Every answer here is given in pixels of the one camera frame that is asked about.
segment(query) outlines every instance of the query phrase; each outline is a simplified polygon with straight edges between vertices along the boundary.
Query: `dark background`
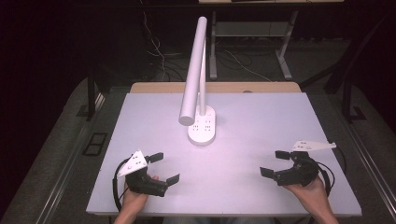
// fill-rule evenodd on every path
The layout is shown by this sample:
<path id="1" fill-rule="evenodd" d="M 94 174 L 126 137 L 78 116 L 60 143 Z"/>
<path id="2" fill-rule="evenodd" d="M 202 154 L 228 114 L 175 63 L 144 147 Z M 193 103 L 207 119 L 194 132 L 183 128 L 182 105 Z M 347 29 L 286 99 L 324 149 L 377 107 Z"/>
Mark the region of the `dark background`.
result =
<path id="1" fill-rule="evenodd" d="M 93 71 L 100 91 L 150 79 L 152 68 L 146 53 L 148 34 L 142 29 L 142 10 L 98 7 L 109 2 L 115 3 L 105 0 L 0 1 L 0 217 L 62 113 L 69 95 L 88 71 Z M 152 5 L 180 2 L 195 3 L 150 1 Z M 396 74 L 393 69 L 396 64 L 396 12 L 391 7 L 393 4 L 390 0 L 346 0 L 341 7 L 309 6 L 299 13 L 293 39 L 344 38 L 359 42 L 391 10 L 351 74 L 356 85 L 396 132 Z M 229 20 L 244 17 L 246 20 L 254 17 L 277 20 L 290 13 L 290 9 L 275 8 L 265 14 L 261 10 L 235 9 L 235 13 L 227 13 L 233 15 L 230 17 L 221 14 L 224 9 L 219 11 L 219 16 Z M 163 38 L 174 38 L 173 29 L 183 29 L 185 34 L 193 36 L 196 19 L 201 15 L 210 17 L 210 11 L 198 7 L 187 11 L 177 8 L 150 10 L 150 28 Z M 185 36 L 176 37 L 174 42 L 183 38 Z"/>

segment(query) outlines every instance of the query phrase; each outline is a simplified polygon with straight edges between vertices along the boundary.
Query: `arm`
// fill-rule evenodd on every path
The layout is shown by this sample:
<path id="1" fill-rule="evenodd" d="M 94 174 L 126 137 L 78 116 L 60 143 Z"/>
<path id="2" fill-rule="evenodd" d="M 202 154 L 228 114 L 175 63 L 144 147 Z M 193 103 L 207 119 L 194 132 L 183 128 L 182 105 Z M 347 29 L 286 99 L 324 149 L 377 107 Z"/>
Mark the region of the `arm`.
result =
<path id="1" fill-rule="evenodd" d="M 114 224 L 132 224 L 148 199 L 147 194 L 138 194 L 127 189 L 123 195 L 122 208 Z"/>
<path id="2" fill-rule="evenodd" d="M 317 177 L 308 186 L 284 186 L 290 190 L 319 224 L 338 224 L 332 212 L 322 180 Z"/>

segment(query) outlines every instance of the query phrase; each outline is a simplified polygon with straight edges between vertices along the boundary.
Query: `electrical outlet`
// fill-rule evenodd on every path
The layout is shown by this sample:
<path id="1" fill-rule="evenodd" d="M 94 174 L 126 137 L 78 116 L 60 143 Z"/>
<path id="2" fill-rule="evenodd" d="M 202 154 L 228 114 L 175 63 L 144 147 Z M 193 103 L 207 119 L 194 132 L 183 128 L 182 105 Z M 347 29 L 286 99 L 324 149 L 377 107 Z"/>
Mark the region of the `electrical outlet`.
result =
<path id="1" fill-rule="evenodd" d="M 195 113 L 195 123 L 189 126 L 189 139 L 196 146 L 207 146 L 213 142 L 216 135 L 216 112 L 206 106 L 206 114 L 199 114 L 199 106 Z"/>

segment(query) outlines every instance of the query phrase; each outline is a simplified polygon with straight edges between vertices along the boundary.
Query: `floor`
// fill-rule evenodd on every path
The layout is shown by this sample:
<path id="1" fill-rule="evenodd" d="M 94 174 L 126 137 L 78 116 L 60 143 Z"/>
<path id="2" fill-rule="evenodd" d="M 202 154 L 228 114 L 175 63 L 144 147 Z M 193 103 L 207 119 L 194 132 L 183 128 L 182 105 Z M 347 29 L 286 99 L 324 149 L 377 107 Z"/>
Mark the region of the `floor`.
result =
<path id="1" fill-rule="evenodd" d="M 217 42 L 217 81 L 284 81 L 275 57 L 279 39 L 222 38 Z M 345 52 L 348 41 L 291 41 L 286 60 L 293 80 L 301 83 L 326 69 Z M 183 81 L 189 55 L 163 43 L 165 60 L 152 56 L 157 68 L 151 81 Z M 328 139 L 337 143 L 344 154 L 334 151 L 346 170 L 346 178 L 361 205 L 362 217 L 340 217 L 340 223 L 394 223 L 396 218 L 384 202 L 384 196 L 370 168 L 363 162 L 361 149 L 371 155 L 379 173 L 390 189 L 394 180 L 396 136 L 367 102 L 364 94 L 353 90 L 352 105 L 365 115 L 365 120 L 347 123 L 342 117 L 341 90 L 328 95 L 323 86 L 326 78 L 304 88 Z M 129 86 L 114 86 L 100 94 L 96 113 L 87 121 L 87 82 L 82 81 L 70 95 L 35 164 L 22 183 L 1 224 L 8 223 L 111 223 L 114 218 L 98 217 L 85 212 L 106 146 L 114 130 L 120 108 Z M 93 133 L 106 133 L 99 156 L 82 155 Z M 297 223 L 298 217 L 279 218 L 281 223 Z M 139 223 L 159 223 L 160 218 L 139 219 Z"/>

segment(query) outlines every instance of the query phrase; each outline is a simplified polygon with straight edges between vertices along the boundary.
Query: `hand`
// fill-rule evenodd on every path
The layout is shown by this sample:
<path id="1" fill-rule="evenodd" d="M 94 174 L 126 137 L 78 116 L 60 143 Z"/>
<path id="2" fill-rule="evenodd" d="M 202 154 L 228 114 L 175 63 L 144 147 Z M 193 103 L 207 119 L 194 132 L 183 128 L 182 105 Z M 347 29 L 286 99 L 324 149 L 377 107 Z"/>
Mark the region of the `hand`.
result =
<path id="1" fill-rule="evenodd" d="M 284 186 L 300 201 L 306 211 L 320 224 L 335 224 L 337 219 L 330 207 L 322 180 L 317 176 L 309 185 L 300 184 Z"/>
<path id="2" fill-rule="evenodd" d="M 139 194 L 128 189 L 125 183 L 125 193 L 123 195 L 122 208 L 114 224 L 132 224 L 137 214 L 145 207 L 149 199 L 147 194 Z"/>

